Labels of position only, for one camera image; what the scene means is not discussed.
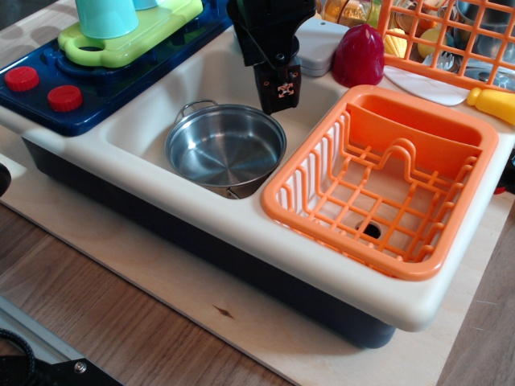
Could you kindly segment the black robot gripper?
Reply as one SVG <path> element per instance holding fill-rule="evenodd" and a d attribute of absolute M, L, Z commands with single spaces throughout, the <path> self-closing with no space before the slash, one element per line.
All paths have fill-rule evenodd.
<path fill-rule="evenodd" d="M 253 66 L 262 111 L 271 115 L 296 108 L 302 73 L 296 31 L 316 12 L 316 2 L 305 0 L 229 1 L 245 66 Z"/>

